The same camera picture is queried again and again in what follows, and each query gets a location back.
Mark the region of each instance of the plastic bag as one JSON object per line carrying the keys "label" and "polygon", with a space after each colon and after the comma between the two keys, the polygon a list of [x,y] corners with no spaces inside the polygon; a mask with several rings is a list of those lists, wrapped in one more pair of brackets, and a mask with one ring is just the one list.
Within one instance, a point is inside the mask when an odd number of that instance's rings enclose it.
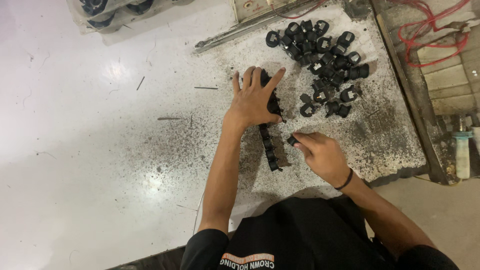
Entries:
{"label": "plastic bag", "polygon": [[193,0],[67,0],[73,21],[82,35],[103,34],[124,24],[156,15],[163,5],[184,5]]}

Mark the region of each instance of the electrical wire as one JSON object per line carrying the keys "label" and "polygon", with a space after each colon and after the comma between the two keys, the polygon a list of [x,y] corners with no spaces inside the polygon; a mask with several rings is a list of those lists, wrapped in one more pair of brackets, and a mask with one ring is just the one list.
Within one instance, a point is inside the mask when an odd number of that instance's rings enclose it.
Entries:
{"label": "electrical wire", "polygon": [[200,201],[198,201],[197,214],[195,215],[195,223],[193,224],[192,236],[195,235],[195,227],[197,226],[198,211],[200,211],[200,204],[202,203],[202,199],[204,198],[204,195],[205,195],[205,191],[203,192],[202,196],[200,197]]}
{"label": "electrical wire", "polygon": [[[432,10],[430,9],[430,6],[425,3],[424,1],[421,1],[421,0],[390,0],[391,2],[393,3],[398,3],[398,4],[405,4],[405,5],[409,5],[411,7],[414,7],[414,8],[417,8],[419,9],[420,11],[422,11],[423,13],[425,13],[425,15],[427,15],[427,19],[425,20],[421,20],[421,21],[418,21],[418,22],[413,22],[413,23],[407,23],[407,24],[404,24],[402,25],[399,30],[398,30],[398,38],[404,42],[407,46],[406,48],[406,51],[405,51],[405,61],[407,62],[407,64],[409,66],[412,66],[412,67],[424,67],[424,66],[429,66],[429,65],[434,65],[434,64],[437,64],[437,63],[440,63],[440,62],[443,62],[447,59],[450,59],[454,56],[456,56],[457,54],[459,54],[463,48],[465,47],[465,45],[467,44],[468,42],[468,37],[469,37],[469,33],[463,33],[462,36],[463,38],[456,42],[455,44],[452,44],[452,45],[435,45],[435,44],[428,44],[428,43],[418,43],[418,42],[415,42],[415,39],[417,38],[418,34],[420,33],[420,31],[425,28],[426,26],[430,26],[431,29],[434,31],[434,32],[437,32],[437,31],[440,31],[442,29],[445,29],[447,26],[443,26],[443,27],[437,27],[436,26],[436,21],[439,20],[439,19],[442,19],[442,18],[445,18],[447,16],[450,16],[451,14],[455,13],[456,11],[458,11],[459,9],[461,9],[463,6],[465,6],[468,2],[470,2],[470,0],[461,0],[460,2],[458,2],[457,4],[455,4],[454,6],[440,12],[439,14],[437,15],[433,15],[433,12]],[[405,28],[405,27],[409,27],[409,26],[412,26],[412,25],[420,25],[421,26],[417,29],[417,31],[413,34],[412,38],[410,39],[407,39],[407,38],[404,38],[402,36],[402,29]],[[438,59],[436,61],[433,61],[433,62],[430,62],[430,63],[426,63],[426,64],[414,64],[410,61],[410,50],[413,46],[424,46],[424,47],[431,47],[431,48],[452,48],[452,47],[456,47],[457,48],[457,51],[455,53],[453,53],[452,55],[450,56],[447,56],[445,58],[442,58],[442,59]]]}
{"label": "electrical wire", "polygon": [[270,7],[272,8],[272,10],[273,10],[278,16],[280,16],[280,17],[282,17],[282,18],[285,18],[285,19],[298,19],[298,18],[300,18],[300,17],[302,17],[302,16],[305,16],[306,14],[314,11],[316,8],[318,8],[318,7],[319,7],[321,4],[323,4],[323,2],[325,2],[325,1],[326,1],[326,0],[320,0],[314,7],[312,7],[311,9],[309,9],[307,12],[305,12],[305,13],[302,14],[302,15],[295,16],[295,17],[288,17],[288,16],[285,16],[285,15],[282,15],[282,14],[278,13],[278,12],[275,10],[275,8],[273,7],[273,4],[270,4]]}

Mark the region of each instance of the left hand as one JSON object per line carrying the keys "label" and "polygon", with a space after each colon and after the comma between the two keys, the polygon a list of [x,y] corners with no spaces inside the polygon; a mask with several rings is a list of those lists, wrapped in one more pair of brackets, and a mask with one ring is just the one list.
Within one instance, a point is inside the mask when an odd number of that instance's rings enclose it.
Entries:
{"label": "left hand", "polygon": [[280,123],[282,117],[270,113],[267,103],[273,89],[285,74],[282,67],[265,87],[260,85],[262,68],[249,67],[243,74],[243,88],[240,89],[239,72],[233,75],[233,101],[224,117],[224,123],[235,125],[243,130],[251,125],[262,123]]}

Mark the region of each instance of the right hand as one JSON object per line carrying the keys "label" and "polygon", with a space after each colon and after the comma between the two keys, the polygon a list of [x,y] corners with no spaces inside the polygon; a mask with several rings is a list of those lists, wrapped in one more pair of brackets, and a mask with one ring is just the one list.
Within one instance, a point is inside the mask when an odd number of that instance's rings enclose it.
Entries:
{"label": "right hand", "polygon": [[305,162],[311,170],[333,187],[341,187],[350,174],[345,155],[335,139],[321,133],[294,132],[300,142],[294,144],[305,156]]}

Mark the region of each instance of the wrist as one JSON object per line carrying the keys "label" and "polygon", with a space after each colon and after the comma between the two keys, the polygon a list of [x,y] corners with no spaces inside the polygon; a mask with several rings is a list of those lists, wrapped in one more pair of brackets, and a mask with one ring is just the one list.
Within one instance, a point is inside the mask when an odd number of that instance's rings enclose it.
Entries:
{"label": "wrist", "polygon": [[354,172],[350,183],[340,191],[350,197],[354,196],[356,193],[363,192],[364,188],[368,189],[367,185],[365,185],[363,180]]}
{"label": "wrist", "polygon": [[228,113],[223,118],[222,133],[228,133],[229,135],[239,135],[241,137],[246,129],[246,125],[238,121],[238,119],[229,116]]}
{"label": "wrist", "polygon": [[241,116],[236,115],[230,110],[228,110],[223,117],[222,129],[237,131],[243,134],[248,126],[249,125],[245,123]]}

